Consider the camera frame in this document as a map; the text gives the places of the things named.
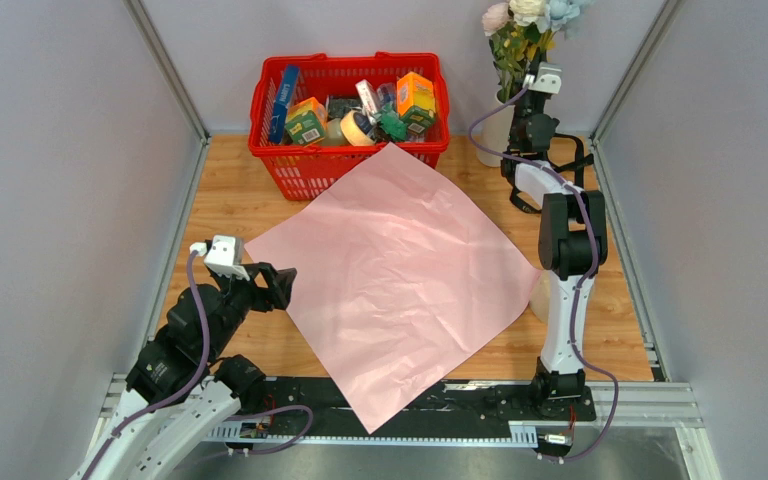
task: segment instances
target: cardboard box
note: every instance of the cardboard box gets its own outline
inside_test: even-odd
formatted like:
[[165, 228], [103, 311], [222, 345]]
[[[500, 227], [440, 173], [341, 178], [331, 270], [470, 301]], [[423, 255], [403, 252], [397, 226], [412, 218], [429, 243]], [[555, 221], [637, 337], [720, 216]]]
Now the cardboard box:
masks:
[[284, 68], [284, 75], [281, 77], [281, 84], [278, 85], [275, 102], [272, 104], [272, 119], [269, 122], [269, 141], [272, 143], [280, 144], [284, 137], [284, 121], [287, 119], [290, 105], [293, 104], [298, 79], [299, 67], [287, 65]]
[[297, 145], [310, 145], [325, 138], [327, 114], [315, 97], [297, 103], [287, 112], [287, 133]]
[[396, 110], [399, 118], [416, 135], [425, 133], [437, 121], [434, 84], [417, 73], [410, 72], [399, 79]]

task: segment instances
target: pink flower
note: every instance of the pink flower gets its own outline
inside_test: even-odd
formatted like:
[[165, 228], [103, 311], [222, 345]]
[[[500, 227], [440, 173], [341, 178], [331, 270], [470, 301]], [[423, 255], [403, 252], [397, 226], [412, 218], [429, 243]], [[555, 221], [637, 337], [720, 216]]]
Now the pink flower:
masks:
[[481, 24], [484, 26], [484, 35], [491, 36], [504, 27], [511, 17], [508, 16], [508, 2], [491, 5], [487, 12], [481, 16]]

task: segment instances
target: green toy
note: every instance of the green toy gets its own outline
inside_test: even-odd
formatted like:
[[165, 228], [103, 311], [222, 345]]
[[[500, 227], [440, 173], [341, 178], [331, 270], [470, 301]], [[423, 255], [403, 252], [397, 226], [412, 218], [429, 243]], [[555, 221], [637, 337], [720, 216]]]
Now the green toy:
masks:
[[378, 125], [394, 142], [404, 142], [408, 138], [408, 126], [399, 118], [399, 114], [393, 110], [392, 103], [388, 103], [381, 108]]

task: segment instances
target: green leaf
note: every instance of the green leaf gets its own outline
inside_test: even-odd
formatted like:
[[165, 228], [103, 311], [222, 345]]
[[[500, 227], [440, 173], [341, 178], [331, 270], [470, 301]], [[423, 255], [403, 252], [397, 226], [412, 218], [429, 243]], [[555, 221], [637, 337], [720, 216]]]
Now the green leaf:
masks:
[[540, 41], [540, 30], [537, 29], [537, 25], [532, 23], [525, 29], [525, 38], [531, 43], [537, 43]]

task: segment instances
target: artificial flower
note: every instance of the artificial flower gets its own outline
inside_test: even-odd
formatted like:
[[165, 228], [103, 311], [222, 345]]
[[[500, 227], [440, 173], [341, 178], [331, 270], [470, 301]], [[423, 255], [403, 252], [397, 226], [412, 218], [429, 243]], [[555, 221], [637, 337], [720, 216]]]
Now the artificial flower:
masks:
[[540, 33], [549, 29], [546, 0], [510, 0], [508, 5], [514, 12], [517, 25], [527, 27], [533, 23]]
[[507, 2], [491, 5], [487, 12], [481, 17], [481, 24], [484, 26], [484, 35], [491, 36], [498, 32], [500, 28], [508, 23], [511, 17], [508, 16]]
[[546, 5], [549, 26], [553, 31], [559, 31], [570, 20], [581, 14], [581, 8], [573, 5], [570, 0], [549, 0]]

